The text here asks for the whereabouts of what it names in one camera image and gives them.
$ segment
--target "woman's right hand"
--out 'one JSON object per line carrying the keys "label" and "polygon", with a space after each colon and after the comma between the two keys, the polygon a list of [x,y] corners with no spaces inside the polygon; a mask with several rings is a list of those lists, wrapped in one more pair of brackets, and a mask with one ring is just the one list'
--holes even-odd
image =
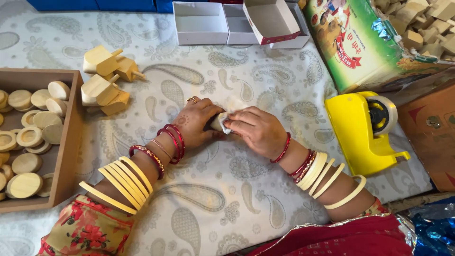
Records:
{"label": "woman's right hand", "polygon": [[271,160],[280,156],[288,135],[274,115],[257,107],[248,107],[228,117],[224,125],[242,137],[254,152]]}

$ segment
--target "pile of wooden pieces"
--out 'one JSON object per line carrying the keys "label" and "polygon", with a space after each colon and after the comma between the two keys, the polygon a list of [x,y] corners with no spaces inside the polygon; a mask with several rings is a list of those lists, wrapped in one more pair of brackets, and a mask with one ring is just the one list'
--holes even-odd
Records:
{"label": "pile of wooden pieces", "polygon": [[[21,119],[24,128],[0,130],[0,191],[5,189],[0,200],[49,196],[54,174],[41,177],[35,172],[42,163],[39,154],[60,144],[69,96],[69,87],[60,81],[34,93],[17,90],[8,94],[0,90],[0,128],[5,120],[1,113],[13,109],[25,112]],[[22,152],[11,166],[5,164],[10,151]]]}
{"label": "pile of wooden pieces", "polygon": [[455,0],[375,0],[374,5],[408,50],[455,61]]}
{"label": "pile of wooden pieces", "polygon": [[84,72],[93,74],[82,85],[82,104],[88,112],[103,111],[106,115],[125,110],[130,94],[118,89],[115,81],[119,78],[132,82],[136,78],[145,79],[134,60],[119,55],[119,49],[110,53],[99,45],[84,55]]}

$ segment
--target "white paisley fabric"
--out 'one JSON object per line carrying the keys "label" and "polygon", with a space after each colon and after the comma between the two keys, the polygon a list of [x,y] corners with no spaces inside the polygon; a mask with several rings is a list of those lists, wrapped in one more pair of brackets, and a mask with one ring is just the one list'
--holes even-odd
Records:
{"label": "white paisley fabric", "polygon": [[[178,46],[172,15],[37,13],[24,0],[0,0],[0,67],[82,69],[84,53],[103,44],[134,59],[148,81],[119,82],[131,94],[120,114],[86,116],[77,179],[96,183],[96,171],[132,144],[144,144],[170,122],[191,96],[221,106],[230,99],[276,115],[306,147],[345,161],[324,99],[336,90],[315,45],[271,50],[259,45]],[[399,128],[394,145],[412,151]],[[408,163],[369,178],[385,203],[431,189],[415,154]],[[167,169],[140,211],[126,255],[224,255],[279,237],[303,223],[326,223],[324,208],[277,166],[236,140],[188,152]],[[76,186],[77,192],[83,192]],[[0,251],[30,256],[57,220],[50,210],[0,215]]]}

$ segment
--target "red fabric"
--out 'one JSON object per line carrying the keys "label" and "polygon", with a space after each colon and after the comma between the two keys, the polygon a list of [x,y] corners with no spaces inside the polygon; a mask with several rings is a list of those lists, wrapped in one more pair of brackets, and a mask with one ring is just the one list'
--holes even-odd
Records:
{"label": "red fabric", "polygon": [[406,244],[404,234],[398,229],[399,222],[393,215],[371,216],[337,227],[330,226],[293,230],[275,246],[271,247],[274,242],[263,245],[247,256],[412,255],[411,247]]}

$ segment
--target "wooden box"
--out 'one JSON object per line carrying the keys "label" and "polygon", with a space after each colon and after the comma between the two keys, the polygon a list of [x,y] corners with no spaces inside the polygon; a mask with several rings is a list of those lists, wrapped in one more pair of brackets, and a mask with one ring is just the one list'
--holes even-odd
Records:
{"label": "wooden box", "polygon": [[[6,198],[0,201],[0,213],[52,208],[73,195],[75,167],[85,112],[81,101],[81,86],[84,83],[81,74],[78,70],[0,68],[0,89],[8,93],[19,89],[33,93],[39,89],[47,89],[52,81],[66,83],[71,92],[61,143],[53,145],[48,152],[40,155],[43,164],[37,174],[54,172],[50,197],[35,195],[26,199]],[[14,109],[3,113],[5,121],[0,130],[23,128],[20,122],[23,114]],[[10,151],[11,156],[6,164],[11,165],[22,153],[22,150]]]}

